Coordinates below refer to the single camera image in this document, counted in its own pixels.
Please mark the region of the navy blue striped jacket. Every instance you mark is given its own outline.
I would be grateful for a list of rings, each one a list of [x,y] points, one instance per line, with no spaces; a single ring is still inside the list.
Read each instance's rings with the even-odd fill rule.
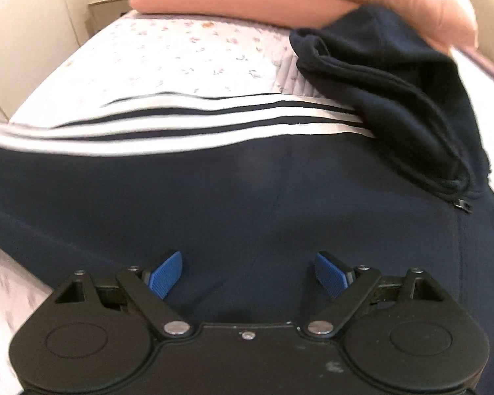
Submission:
[[[0,123],[0,247],[53,288],[28,394],[494,394],[494,191],[457,63],[364,5],[315,97],[161,92]]]

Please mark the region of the floral quilted bed cover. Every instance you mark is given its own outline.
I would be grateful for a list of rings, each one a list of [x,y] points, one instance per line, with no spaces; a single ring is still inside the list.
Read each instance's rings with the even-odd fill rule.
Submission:
[[[193,325],[303,323],[320,251],[429,272],[482,326],[494,391],[494,82],[376,5],[322,30],[130,13],[0,122],[16,332],[77,270],[179,250]]]

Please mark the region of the wooden nightstand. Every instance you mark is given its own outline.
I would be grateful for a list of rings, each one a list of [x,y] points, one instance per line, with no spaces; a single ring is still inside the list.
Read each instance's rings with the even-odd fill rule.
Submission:
[[[88,4],[86,22],[89,38],[131,10],[129,0],[95,0]]]

